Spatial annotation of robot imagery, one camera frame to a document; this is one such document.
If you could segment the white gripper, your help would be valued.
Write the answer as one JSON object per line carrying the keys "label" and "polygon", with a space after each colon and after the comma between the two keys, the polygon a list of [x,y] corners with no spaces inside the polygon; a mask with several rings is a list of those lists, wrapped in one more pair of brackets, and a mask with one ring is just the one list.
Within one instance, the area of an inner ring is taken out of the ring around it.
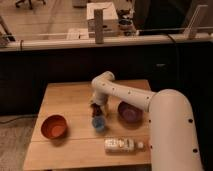
{"label": "white gripper", "polygon": [[102,110],[105,116],[109,115],[109,105],[107,104],[108,102],[108,95],[98,92],[98,91],[94,91],[92,94],[92,98],[91,101],[99,106],[103,106]]}

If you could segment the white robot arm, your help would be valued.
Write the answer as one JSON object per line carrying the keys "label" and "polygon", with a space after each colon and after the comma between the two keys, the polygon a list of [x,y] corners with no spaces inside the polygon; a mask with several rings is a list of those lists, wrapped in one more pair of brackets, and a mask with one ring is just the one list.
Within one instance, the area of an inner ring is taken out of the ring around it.
{"label": "white robot arm", "polygon": [[174,89],[159,92],[120,85],[106,71],[91,86],[92,101],[99,105],[115,96],[149,113],[152,171],[204,171],[193,110],[187,97]]}

